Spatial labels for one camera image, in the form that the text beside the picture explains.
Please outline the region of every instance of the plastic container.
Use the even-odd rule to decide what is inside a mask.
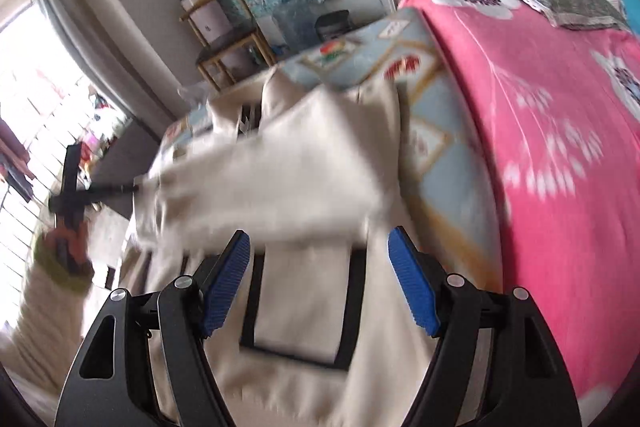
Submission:
[[[322,42],[332,41],[353,30],[349,10],[325,13],[316,21],[316,32]]]
[[[320,44],[316,33],[318,17],[313,10],[316,4],[315,0],[282,0],[273,11],[272,16],[287,46],[295,53]]]
[[[221,79],[216,78],[216,83],[220,86],[224,86]],[[213,87],[211,82],[203,80],[193,86],[179,87],[178,94],[181,99],[189,104],[190,108],[197,109],[201,105],[205,105],[207,100],[215,97],[218,94],[218,90]]]

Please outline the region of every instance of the person's hand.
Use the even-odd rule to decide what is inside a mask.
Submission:
[[[31,172],[27,166],[31,159],[27,149],[20,143],[14,132],[6,124],[2,118],[0,118],[0,152],[4,154],[7,161],[22,174],[27,176],[30,180],[35,178],[33,172]],[[6,169],[0,164],[0,178],[6,178]]]
[[[78,263],[78,266],[86,263],[86,246],[87,246],[87,224],[86,221],[80,223],[78,231],[68,229],[60,220],[55,229],[49,230],[44,236],[44,242],[47,247],[55,249],[59,239],[66,240],[67,248],[71,257]]]

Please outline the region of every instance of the white sleeve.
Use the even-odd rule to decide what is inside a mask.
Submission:
[[[91,277],[60,273],[52,277],[52,261],[52,257],[44,264],[35,261],[28,268],[17,326],[8,341],[0,343],[0,362],[7,371],[58,397],[80,346]],[[70,285],[61,280],[65,277]]]

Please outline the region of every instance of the bed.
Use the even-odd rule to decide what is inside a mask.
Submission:
[[[420,10],[474,115],[500,216],[504,286],[536,296],[585,424],[640,346],[640,42],[553,27],[519,0]]]

